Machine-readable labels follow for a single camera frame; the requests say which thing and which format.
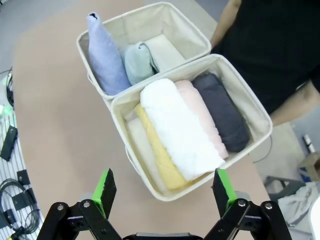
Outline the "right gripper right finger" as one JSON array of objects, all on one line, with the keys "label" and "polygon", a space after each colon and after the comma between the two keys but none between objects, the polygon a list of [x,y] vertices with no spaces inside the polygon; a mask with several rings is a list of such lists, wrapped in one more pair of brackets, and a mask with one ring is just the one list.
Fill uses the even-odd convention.
[{"label": "right gripper right finger", "polygon": [[292,238],[279,205],[271,200],[256,205],[237,197],[226,170],[215,170],[211,188],[220,220],[206,234],[205,240],[233,240],[240,231],[249,232],[254,240]]}]

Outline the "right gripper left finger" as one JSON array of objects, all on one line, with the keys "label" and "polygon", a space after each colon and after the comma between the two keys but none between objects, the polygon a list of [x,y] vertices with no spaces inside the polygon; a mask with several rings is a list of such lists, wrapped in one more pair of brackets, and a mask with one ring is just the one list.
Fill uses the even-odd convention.
[{"label": "right gripper left finger", "polygon": [[51,205],[38,240],[75,240],[82,231],[89,231],[95,240],[120,240],[109,222],[117,188],[111,169],[104,171],[91,199],[72,206],[65,202]]}]

